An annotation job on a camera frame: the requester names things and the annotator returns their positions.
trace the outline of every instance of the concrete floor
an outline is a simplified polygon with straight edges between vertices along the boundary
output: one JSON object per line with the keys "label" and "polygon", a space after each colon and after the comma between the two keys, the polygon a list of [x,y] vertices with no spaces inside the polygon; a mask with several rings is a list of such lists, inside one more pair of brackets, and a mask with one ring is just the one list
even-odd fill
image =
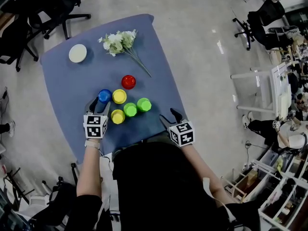
{"label": "concrete floor", "polygon": [[[237,100],[256,92],[256,80],[232,81],[230,74],[249,72],[250,67],[272,66],[263,46],[254,42],[246,51],[244,37],[235,38],[234,17],[247,18],[261,0],[81,0],[74,13],[91,13],[90,20],[74,20],[72,36],[123,17],[149,13],[178,86],[186,113],[195,126],[196,149],[218,176],[247,161],[244,143],[260,146],[263,139],[244,130],[236,109]],[[49,40],[34,40],[39,55],[64,41],[62,27]],[[0,94],[8,87],[10,102],[4,119],[16,122],[13,138],[3,135],[9,167],[21,167],[27,188],[41,193],[40,183],[53,185],[59,175],[72,181],[70,163],[75,161],[59,127],[39,62],[25,52],[21,71],[15,64],[0,66]],[[262,153],[251,147],[249,158]]]}

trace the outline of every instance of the flower bouquet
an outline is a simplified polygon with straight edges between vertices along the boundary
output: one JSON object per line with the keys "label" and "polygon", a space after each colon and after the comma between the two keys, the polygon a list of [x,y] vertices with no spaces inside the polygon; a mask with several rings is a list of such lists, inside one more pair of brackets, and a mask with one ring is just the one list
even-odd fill
{"label": "flower bouquet", "polygon": [[134,29],[131,31],[118,31],[116,34],[106,35],[106,38],[98,39],[98,42],[103,42],[103,47],[105,50],[109,51],[108,54],[116,56],[119,53],[125,53],[131,56],[147,73],[150,77],[151,74],[147,68],[143,65],[139,59],[137,53],[133,48],[133,43],[136,37],[137,31]]}

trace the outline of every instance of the white shoe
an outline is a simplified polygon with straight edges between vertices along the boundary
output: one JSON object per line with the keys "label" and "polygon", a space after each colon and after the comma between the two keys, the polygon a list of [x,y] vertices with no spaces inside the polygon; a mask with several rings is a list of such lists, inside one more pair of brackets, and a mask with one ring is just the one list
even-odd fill
{"label": "white shoe", "polygon": [[14,133],[15,133],[15,122],[14,121],[10,121],[9,125],[10,125],[10,131],[8,131],[8,133],[9,133],[10,137],[13,137]]}
{"label": "white shoe", "polygon": [[248,113],[248,119],[249,119],[249,122],[252,122],[255,120],[251,111]]}
{"label": "white shoe", "polygon": [[246,115],[242,116],[242,123],[244,125],[244,128],[247,129],[250,121],[248,120],[248,117]]}

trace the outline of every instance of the green object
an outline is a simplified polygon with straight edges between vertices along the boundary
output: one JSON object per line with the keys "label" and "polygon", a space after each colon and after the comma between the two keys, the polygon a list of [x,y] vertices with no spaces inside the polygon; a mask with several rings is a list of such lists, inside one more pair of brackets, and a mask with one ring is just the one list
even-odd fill
{"label": "green object", "polygon": [[128,116],[128,117],[133,117],[137,113],[137,107],[134,103],[127,103],[124,106],[123,110],[124,110],[124,113],[126,114],[126,116]]}
{"label": "green object", "polygon": [[137,108],[142,112],[147,112],[151,109],[152,105],[149,99],[140,98],[137,102]]}

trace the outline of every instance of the white bowl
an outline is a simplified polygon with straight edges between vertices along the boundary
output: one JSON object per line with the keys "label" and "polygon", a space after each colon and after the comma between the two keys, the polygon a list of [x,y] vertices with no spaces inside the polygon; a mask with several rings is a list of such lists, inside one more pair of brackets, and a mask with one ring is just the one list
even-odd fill
{"label": "white bowl", "polygon": [[69,51],[68,57],[74,63],[82,62],[87,56],[87,48],[83,44],[74,45]]}

